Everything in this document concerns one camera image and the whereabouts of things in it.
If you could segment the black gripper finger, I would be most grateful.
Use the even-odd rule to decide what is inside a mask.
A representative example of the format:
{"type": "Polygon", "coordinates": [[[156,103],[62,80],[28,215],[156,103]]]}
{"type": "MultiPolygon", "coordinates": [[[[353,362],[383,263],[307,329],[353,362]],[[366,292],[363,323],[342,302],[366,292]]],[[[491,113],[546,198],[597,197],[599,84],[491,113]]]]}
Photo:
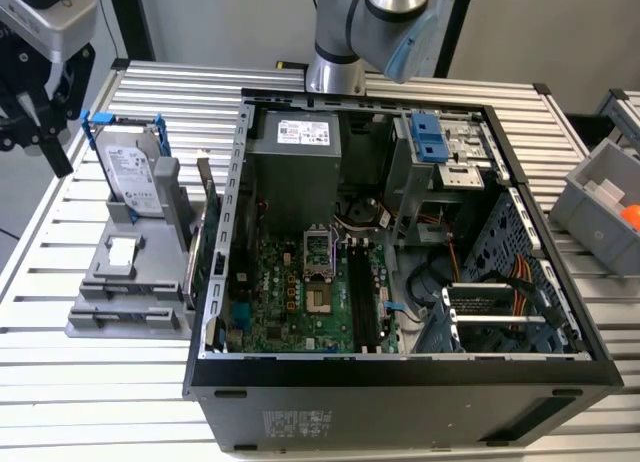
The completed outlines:
{"type": "Polygon", "coordinates": [[[66,152],[55,135],[43,139],[42,153],[56,177],[64,178],[73,172],[66,152]]]}

